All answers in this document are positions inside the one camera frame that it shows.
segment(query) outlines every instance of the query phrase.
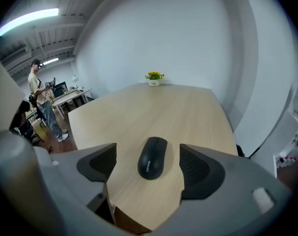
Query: ceiling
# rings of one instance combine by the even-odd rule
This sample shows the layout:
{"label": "ceiling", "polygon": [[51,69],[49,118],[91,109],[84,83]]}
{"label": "ceiling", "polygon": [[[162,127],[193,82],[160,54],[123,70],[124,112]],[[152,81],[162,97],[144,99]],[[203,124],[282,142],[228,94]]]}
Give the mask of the ceiling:
{"label": "ceiling", "polygon": [[0,61],[8,73],[17,78],[29,73],[33,59],[45,62],[53,58],[73,57],[85,24],[103,1],[17,0],[1,26],[22,15],[44,9],[58,8],[59,15],[34,20],[0,36]]}

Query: lenovo logo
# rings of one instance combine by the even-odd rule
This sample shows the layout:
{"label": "lenovo logo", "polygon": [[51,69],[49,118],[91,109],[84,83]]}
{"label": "lenovo logo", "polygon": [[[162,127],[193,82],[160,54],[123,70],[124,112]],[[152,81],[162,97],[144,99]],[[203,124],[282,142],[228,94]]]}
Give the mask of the lenovo logo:
{"label": "lenovo logo", "polygon": [[148,161],[146,172],[149,171],[150,161]]}

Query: potted plant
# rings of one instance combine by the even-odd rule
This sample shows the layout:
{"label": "potted plant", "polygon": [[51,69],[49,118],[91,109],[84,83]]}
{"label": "potted plant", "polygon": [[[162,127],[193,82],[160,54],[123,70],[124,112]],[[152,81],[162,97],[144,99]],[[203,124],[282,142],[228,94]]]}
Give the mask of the potted plant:
{"label": "potted plant", "polygon": [[145,76],[146,79],[149,80],[150,87],[156,87],[160,85],[159,80],[163,80],[164,74],[159,72],[149,72],[148,75]]}

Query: desk lamp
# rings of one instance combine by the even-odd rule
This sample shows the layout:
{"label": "desk lamp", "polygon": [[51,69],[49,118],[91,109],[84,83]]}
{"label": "desk lamp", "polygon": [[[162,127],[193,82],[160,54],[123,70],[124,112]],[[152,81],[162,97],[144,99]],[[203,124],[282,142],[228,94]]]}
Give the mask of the desk lamp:
{"label": "desk lamp", "polygon": [[78,77],[77,77],[76,75],[72,76],[72,81],[75,83],[75,85],[76,85],[78,91],[83,90],[82,88],[79,88],[79,87],[77,86],[77,83],[76,83],[76,82],[78,82],[79,79],[78,79]]}

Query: table surface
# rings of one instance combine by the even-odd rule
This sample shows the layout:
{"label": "table surface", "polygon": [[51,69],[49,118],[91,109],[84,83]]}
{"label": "table surface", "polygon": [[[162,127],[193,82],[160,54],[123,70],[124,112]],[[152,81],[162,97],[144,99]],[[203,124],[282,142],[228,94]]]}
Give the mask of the table surface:
{"label": "table surface", "polygon": [[54,103],[53,103],[53,106],[57,106],[57,105],[60,105],[60,104],[63,104],[69,100],[72,100],[74,98],[77,98],[79,97],[80,95],[83,95],[85,94],[86,92],[89,92],[91,89],[84,89],[83,92],[81,93],[76,93],[76,90],[71,92],[71,93],[67,93],[65,95],[62,95],[61,97],[59,97],[58,99],[54,100]]}
{"label": "table surface", "polygon": [[[69,121],[78,149],[117,143],[117,164],[107,182],[110,200],[151,230],[179,207],[184,189],[179,144],[237,155],[228,120],[210,89],[136,84],[71,111]],[[152,136],[168,145],[162,175],[146,180],[137,163]]]}

